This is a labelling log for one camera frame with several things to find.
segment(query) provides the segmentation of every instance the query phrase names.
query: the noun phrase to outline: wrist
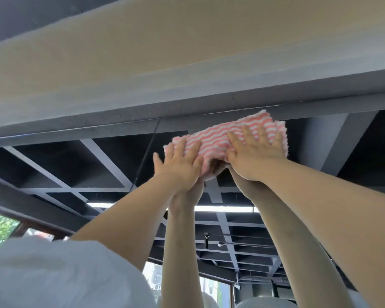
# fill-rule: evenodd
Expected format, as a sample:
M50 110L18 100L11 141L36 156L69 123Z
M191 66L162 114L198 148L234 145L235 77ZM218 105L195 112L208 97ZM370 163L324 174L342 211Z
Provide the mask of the wrist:
M185 220L186 218L195 219L194 207L180 203L174 206L170 205L168 209L168 219Z
M164 182L167 186L171 188L173 191L173 195L180 193L183 189L183 184L179 178L179 176L175 173L164 172L158 175L155 175L153 179Z

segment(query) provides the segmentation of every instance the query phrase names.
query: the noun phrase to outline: microfiber towel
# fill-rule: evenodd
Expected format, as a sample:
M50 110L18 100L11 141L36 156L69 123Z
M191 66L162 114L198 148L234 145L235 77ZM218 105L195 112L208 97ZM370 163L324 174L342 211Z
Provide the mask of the microfiber towel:
M201 147L198 155L204 157L200 176L205 175L210 170L210 163L214 159L223 160L228 163L227 149L231 148L230 139L227 136L228 131L234 132L238 138L245 143L242 126L248 125L252 134L258 139L258 128L260 125L267 130L268 140L272 143L275 139L277 131L282 132L282 144L285 150L285 155L288 156L288 140L287 128L285 121L273 121L267 111L262 110L257 114L241 118L237 121L221 123L214 125L195 134L184 135L182 137L174 137L172 142L177 145L181 139L186 138L184 154L186 154L197 140L201 140ZM167 152L168 145L164 146L164 152Z

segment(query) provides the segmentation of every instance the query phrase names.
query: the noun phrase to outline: window frame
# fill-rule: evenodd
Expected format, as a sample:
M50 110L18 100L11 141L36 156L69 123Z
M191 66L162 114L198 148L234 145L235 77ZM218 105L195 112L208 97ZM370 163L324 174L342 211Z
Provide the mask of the window frame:
M27 219L27 218L17 216L16 214L12 214L12 213L6 212L4 210L0 210L0 215L4 216L4 217L12 218L12 219L20 222L18 224L18 226L15 228L15 230L10 234L9 238L22 237L29 228L34 228L38 231L54 235L54 238L52 241L62 240L62 239L64 239L64 237L70 237L71 236L71 233L67 233L67 232L49 227L47 225L41 224L41 223L36 222L36 221L32 221L32 220Z

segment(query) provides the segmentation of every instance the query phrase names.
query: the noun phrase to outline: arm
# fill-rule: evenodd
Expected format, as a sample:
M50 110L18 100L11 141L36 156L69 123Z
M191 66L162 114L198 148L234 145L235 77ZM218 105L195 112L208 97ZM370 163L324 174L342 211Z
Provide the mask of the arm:
M196 158L200 143L184 156L185 140L174 150L169 145L164 164L154 154L154 177L75 235L72 240L95 240L143 270L160 220L177 193L189 190L197 181L202 158Z
M197 183L173 198L168 210L165 232L162 307L202 308L200 276L195 252L194 206L204 183Z
M266 184L305 223L372 307L385 307L385 195L284 158L282 134L264 128L247 144L229 133L228 159L248 180Z
M259 210L297 304L304 308L354 308L335 266L303 222L270 188L230 171L236 185Z

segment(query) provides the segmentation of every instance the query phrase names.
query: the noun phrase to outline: forearm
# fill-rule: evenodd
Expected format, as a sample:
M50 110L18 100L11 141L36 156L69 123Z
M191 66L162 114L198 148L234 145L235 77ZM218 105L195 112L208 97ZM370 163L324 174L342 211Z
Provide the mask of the forearm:
M202 308L195 251L194 208L168 212L163 261L162 307Z
M264 162L259 180L305 223L369 304L385 307L385 195L287 160Z
M353 308L327 253L308 228L271 189L259 183L252 202L277 248L297 303L304 308Z
M158 175L103 212L72 240L95 240L143 270L165 209L175 194L176 177Z

